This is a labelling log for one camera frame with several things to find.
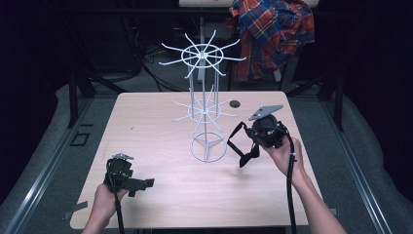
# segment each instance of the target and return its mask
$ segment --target wooden table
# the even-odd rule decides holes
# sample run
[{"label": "wooden table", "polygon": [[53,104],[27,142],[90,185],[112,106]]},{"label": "wooden table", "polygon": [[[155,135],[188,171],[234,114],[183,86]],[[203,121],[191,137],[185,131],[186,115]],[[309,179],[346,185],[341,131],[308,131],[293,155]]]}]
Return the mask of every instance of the wooden table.
[{"label": "wooden table", "polygon": [[[202,93],[195,93],[202,98]],[[233,108],[226,100],[241,103]],[[84,228],[94,201],[96,187],[103,182],[105,165],[111,156],[123,152],[133,156],[133,177],[155,178],[155,184],[135,197],[125,197],[122,212],[126,228],[199,228],[256,227],[290,225],[285,176],[271,158],[261,150],[261,156],[239,168],[240,156],[230,147],[220,160],[205,163],[190,151],[196,122],[188,108],[173,102],[190,103],[189,93],[126,93],[119,95],[95,154],[79,203],[88,207],[74,213],[70,224]],[[284,93],[281,92],[221,92],[221,115],[217,126],[207,124],[209,131],[225,139],[241,122],[252,125],[248,117],[261,105],[282,104],[274,112],[292,136],[301,139]],[[249,152],[252,141],[243,130],[232,139],[238,148]],[[303,145],[306,171],[319,189],[306,149]],[[297,225],[306,225],[301,201],[293,189]],[[108,227],[117,228],[114,215]]]}]

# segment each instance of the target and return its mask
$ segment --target cable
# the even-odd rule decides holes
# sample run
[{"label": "cable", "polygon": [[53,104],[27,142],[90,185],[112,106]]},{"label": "cable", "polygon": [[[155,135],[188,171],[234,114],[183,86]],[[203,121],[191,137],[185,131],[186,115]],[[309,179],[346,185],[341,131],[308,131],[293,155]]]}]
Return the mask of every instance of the cable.
[{"label": "cable", "polygon": [[183,89],[181,89],[177,86],[174,86],[173,84],[163,80],[162,78],[154,75],[145,64],[142,64],[142,68],[154,79],[154,81],[156,82],[156,84],[158,86],[158,90],[160,92],[162,91],[161,86],[168,89],[168,90],[170,90],[170,91],[175,91],[175,92],[184,92],[185,91],[185,90],[183,90]]},{"label": "cable", "polygon": [[108,168],[108,164],[106,165],[106,172],[107,172],[107,176],[109,177],[110,184],[112,186],[112,190],[113,190],[112,192],[115,195],[115,208],[116,208],[116,215],[118,216],[119,233],[125,234],[124,220],[122,217],[122,206],[118,198],[118,191],[116,189],[116,184],[113,182],[112,175],[109,173],[110,171]]},{"label": "cable", "polygon": [[288,171],[286,174],[286,195],[288,200],[288,209],[289,209],[289,219],[291,220],[291,231],[293,234],[297,233],[297,224],[295,223],[295,213],[294,213],[294,204],[292,202],[292,170],[294,169],[295,163],[295,151],[294,151],[294,143],[292,142],[292,138],[289,135],[286,135],[289,140],[290,145],[290,155],[289,155],[289,163],[288,163]]}]

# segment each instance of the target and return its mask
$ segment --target plaid shirt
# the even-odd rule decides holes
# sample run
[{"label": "plaid shirt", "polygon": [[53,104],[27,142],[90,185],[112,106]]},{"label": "plaid shirt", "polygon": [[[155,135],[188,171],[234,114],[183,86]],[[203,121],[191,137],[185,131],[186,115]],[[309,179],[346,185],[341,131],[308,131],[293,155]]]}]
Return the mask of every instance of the plaid shirt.
[{"label": "plaid shirt", "polygon": [[235,0],[240,24],[241,58],[236,81],[259,79],[280,69],[297,47],[314,42],[314,18],[301,0]]}]

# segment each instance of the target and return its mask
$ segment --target human arm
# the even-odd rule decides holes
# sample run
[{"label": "human arm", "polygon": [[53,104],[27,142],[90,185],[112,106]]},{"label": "human arm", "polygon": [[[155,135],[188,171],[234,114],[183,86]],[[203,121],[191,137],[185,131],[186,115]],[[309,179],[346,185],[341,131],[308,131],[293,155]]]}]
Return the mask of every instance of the human arm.
[{"label": "human arm", "polygon": [[[119,201],[128,193],[128,190],[121,189],[118,192]],[[91,215],[86,223],[83,234],[101,233],[109,224],[110,217],[116,212],[115,195],[110,192],[109,186],[100,184],[94,194],[94,205],[92,206]]]},{"label": "human arm", "polygon": [[[296,159],[292,171],[292,185],[303,203],[312,233],[346,233],[341,223],[321,199],[304,169],[301,142],[296,138],[293,138],[292,142]],[[288,138],[286,136],[283,138],[280,148],[263,147],[263,149],[271,156],[279,170],[284,175],[287,175],[290,157],[290,142]]]}]

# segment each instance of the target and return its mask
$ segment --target white wire rack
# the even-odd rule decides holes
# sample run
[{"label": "white wire rack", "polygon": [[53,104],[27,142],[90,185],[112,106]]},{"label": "white wire rack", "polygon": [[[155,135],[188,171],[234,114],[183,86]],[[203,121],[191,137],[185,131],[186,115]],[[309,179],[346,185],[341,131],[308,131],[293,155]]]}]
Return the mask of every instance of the white wire rack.
[{"label": "white wire rack", "polygon": [[[191,153],[200,161],[203,162],[215,162],[221,159],[226,151],[227,144],[222,135],[216,132],[209,131],[207,129],[207,124],[212,123],[215,128],[222,133],[219,126],[216,124],[216,120],[220,115],[235,116],[232,114],[226,114],[221,111],[221,104],[230,101],[227,99],[225,101],[219,102],[219,77],[225,76],[221,71],[219,71],[219,63],[222,60],[244,60],[245,58],[228,58],[224,56],[223,50],[237,45],[240,40],[230,45],[224,47],[217,47],[211,44],[215,36],[216,31],[213,32],[207,43],[195,44],[188,36],[185,34],[186,39],[191,43],[191,45],[185,49],[178,49],[175,47],[169,47],[162,44],[165,48],[170,50],[175,50],[181,52],[181,58],[170,61],[170,62],[159,62],[160,65],[170,65],[178,62],[184,62],[188,66],[188,75],[185,79],[189,79],[189,91],[190,91],[190,104],[184,104],[174,101],[175,104],[182,105],[188,108],[188,115],[181,118],[175,119],[174,121],[180,121],[183,119],[190,118],[195,121],[196,127],[193,133],[193,140],[191,143]],[[206,92],[206,82],[205,82],[205,70],[208,68],[213,68],[215,71],[214,82],[211,89]],[[202,82],[202,97],[195,97],[194,90],[194,78],[193,73],[195,69],[199,69],[201,72],[198,77],[199,81]],[[203,125],[204,129],[200,131],[200,126]],[[220,147],[221,150],[213,150],[212,147]]]}]

